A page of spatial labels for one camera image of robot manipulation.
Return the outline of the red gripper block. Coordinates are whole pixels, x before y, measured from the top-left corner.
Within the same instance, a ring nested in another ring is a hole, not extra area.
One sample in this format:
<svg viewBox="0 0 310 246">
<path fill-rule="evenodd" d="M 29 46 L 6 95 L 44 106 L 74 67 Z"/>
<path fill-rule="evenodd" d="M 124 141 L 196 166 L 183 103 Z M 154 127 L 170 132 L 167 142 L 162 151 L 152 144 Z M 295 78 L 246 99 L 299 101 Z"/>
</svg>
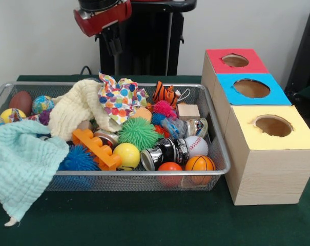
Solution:
<svg viewBox="0 0 310 246">
<path fill-rule="evenodd" d="M 107 28 L 115 23 L 124 22 L 132 14 L 130 1 L 84 0 L 73 10 L 74 19 L 81 31 L 88 37 L 102 33 L 111 56 L 122 52 L 119 25 L 113 30 Z"/>
</svg>

